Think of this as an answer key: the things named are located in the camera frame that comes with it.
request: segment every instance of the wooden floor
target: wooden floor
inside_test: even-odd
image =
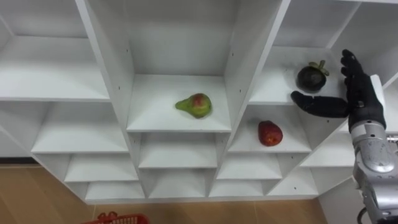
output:
[[[0,167],[0,223],[74,224],[109,211],[152,224],[326,224],[318,200],[89,206],[41,167]]]

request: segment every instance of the silver robotic arm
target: silver robotic arm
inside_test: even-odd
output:
[[[347,101],[328,96],[291,94],[302,110],[315,116],[345,118],[355,153],[354,178],[362,191],[373,224],[398,224],[398,155],[387,141],[384,96],[377,75],[368,76],[353,53],[343,51],[341,73],[346,77]]]
[[[372,75],[371,82],[384,109],[379,77]],[[397,224],[398,156],[389,145],[397,139],[387,137],[384,126],[371,120],[353,124],[350,133],[355,148],[354,178],[372,223]]]

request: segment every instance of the green pear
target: green pear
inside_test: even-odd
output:
[[[202,118],[211,112],[211,101],[204,93],[197,93],[175,104],[176,109],[186,111],[195,118]]]

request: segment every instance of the apple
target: apple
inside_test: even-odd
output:
[[[261,121],[258,133],[261,144],[265,146],[276,146],[284,137],[282,130],[272,121]]]

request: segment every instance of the white shelf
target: white shelf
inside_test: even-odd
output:
[[[315,197],[318,196],[318,190],[310,169],[296,169],[267,195],[313,195]]]
[[[211,100],[213,109],[205,118],[196,119],[174,106],[195,93],[204,93]],[[136,75],[127,130],[230,132],[223,77]]]
[[[110,103],[52,103],[33,153],[128,152]]]
[[[88,39],[13,37],[0,52],[0,100],[109,101]]]
[[[86,201],[145,198],[138,182],[92,182]]]
[[[215,168],[213,134],[147,133],[141,138],[140,168]]]
[[[258,137],[258,124],[271,120],[281,128],[284,135],[276,146],[263,146]],[[235,139],[228,152],[311,152],[294,106],[249,106],[239,125]]]
[[[206,196],[206,172],[203,170],[163,170],[149,173],[155,184],[149,198],[194,198]]]
[[[267,180],[281,179],[279,163],[274,154],[230,154],[221,165],[217,179]]]
[[[264,196],[258,180],[216,180],[209,197]]]
[[[326,60],[325,68],[330,75],[326,78],[325,86],[316,95],[344,96],[341,66],[337,64],[329,49],[272,47],[262,74],[256,80],[249,104],[293,105],[290,94],[294,90],[301,91],[296,86],[297,74],[309,62],[319,63],[320,60]]]
[[[300,167],[353,167],[355,153],[349,134],[335,134],[300,164]]]
[[[65,182],[138,180],[129,154],[74,155]]]

